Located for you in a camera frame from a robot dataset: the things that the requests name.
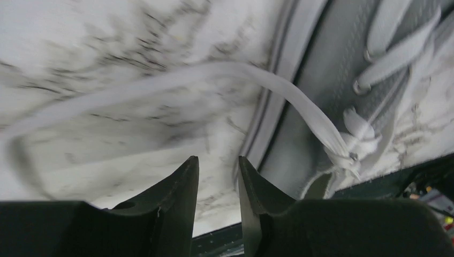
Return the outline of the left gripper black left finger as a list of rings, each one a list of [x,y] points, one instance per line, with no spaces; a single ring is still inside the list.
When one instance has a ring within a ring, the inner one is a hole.
[[[199,159],[111,209],[83,201],[1,203],[1,256],[189,256]]]

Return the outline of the grey canvas sneaker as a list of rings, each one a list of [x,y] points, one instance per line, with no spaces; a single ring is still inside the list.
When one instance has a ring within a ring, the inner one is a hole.
[[[98,200],[148,153],[293,198],[376,175],[453,1],[1,1],[1,199]]]

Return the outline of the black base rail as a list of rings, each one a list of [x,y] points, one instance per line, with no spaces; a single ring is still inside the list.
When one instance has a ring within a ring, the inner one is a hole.
[[[403,187],[428,172],[447,175],[453,172],[453,154],[401,169],[368,182],[335,192],[334,199],[396,198]],[[244,256],[241,223],[230,225],[192,239],[191,256]]]

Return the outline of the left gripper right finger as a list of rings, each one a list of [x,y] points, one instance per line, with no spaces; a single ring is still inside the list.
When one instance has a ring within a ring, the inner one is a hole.
[[[238,180],[246,256],[453,256],[451,239],[415,200],[295,200],[245,157]]]

